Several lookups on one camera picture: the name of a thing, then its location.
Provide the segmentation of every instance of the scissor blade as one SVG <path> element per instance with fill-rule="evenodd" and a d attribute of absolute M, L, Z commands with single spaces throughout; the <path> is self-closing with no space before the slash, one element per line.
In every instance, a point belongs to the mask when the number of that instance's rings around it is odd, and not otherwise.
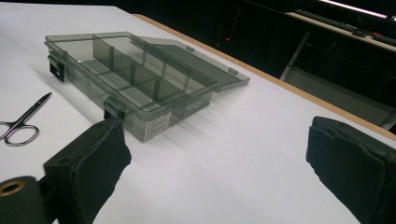
<path fill-rule="evenodd" d="M 41 97 L 36 103 L 35 106 L 41 106 L 44 103 L 46 103 L 46 101 L 50 98 L 50 95 L 52 94 L 52 92 L 45 94 L 43 97 Z"/>
<path fill-rule="evenodd" d="M 28 120 L 32 115 L 44 104 L 47 102 L 47 100 L 50 98 L 50 95 L 52 92 L 45 94 L 43 97 L 41 97 L 28 111 L 26 111 L 25 114 L 22 115 L 20 118 L 23 121 Z"/>

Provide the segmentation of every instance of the box latch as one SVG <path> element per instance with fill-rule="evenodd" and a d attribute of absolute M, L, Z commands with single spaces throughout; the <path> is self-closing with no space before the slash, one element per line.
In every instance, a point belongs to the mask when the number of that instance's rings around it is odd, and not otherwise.
<path fill-rule="evenodd" d="M 49 55 L 49 70 L 56 76 L 61 82 L 64 82 L 64 64 L 58 63 L 58 61 Z"/>
<path fill-rule="evenodd" d="M 116 100 L 114 96 L 109 96 L 104 101 L 105 114 L 104 119 L 122 118 L 125 119 L 126 106 Z"/>

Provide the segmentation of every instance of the black fabric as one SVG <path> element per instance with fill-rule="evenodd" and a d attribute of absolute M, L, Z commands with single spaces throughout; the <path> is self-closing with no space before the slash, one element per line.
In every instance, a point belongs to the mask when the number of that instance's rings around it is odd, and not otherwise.
<path fill-rule="evenodd" d="M 306 160 L 361 223 L 396 222 L 396 150 L 337 120 L 315 117 Z"/>

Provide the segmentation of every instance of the white surface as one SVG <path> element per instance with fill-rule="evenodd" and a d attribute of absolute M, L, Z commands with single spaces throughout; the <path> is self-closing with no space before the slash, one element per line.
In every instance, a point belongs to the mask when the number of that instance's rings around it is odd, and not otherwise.
<path fill-rule="evenodd" d="M 102 119 L 83 93 L 52 76 L 45 35 L 115 31 L 177 39 L 115 7 L 0 3 L 0 120 L 17 119 L 52 91 L 28 121 L 41 131 L 36 140 L 0 142 L 0 181 L 41 178 L 46 160 Z M 207 108 L 147 143 L 126 133 L 132 164 L 94 223 L 357 223 L 305 161 L 312 118 L 396 143 L 233 67 L 251 77 L 246 87 L 214 94 Z"/>

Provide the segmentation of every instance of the scissor handle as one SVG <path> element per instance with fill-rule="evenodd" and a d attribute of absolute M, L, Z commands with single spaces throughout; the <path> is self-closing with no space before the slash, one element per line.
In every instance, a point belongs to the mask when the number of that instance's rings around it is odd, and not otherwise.
<path fill-rule="evenodd" d="M 8 131 L 6 131 L 5 134 L 0 136 L 0 139 L 4 138 L 4 141 L 6 142 L 6 144 L 9 145 L 9 146 L 12 146 L 12 147 L 20 147 L 20 146 L 23 146 L 23 145 L 26 145 L 26 144 L 30 143 L 33 139 L 35 139 L 35 137 L 38 135 L 38 132 L 39 132 L 38 128 L 36 126 L 33 126 L 33 125 L 21 125 L 21 126 L 15 128 L 15 129 L 12 129 L 12 127 L 13 127 L 12 124 L 13 123 L 1 121 L 0 124 L 2 124 L 2 125 L 6 124 L 9 127 Z M 11 137 L 11 135 L 14 134 L 17 131 L 22 130 L 22 129 L 33 129 L 33 130 L 35 130 L 35 133 L 29 139 L 27 139 L 26 141 L 19 142 L 19 143 L 10 142 L 9 138 Z"/>

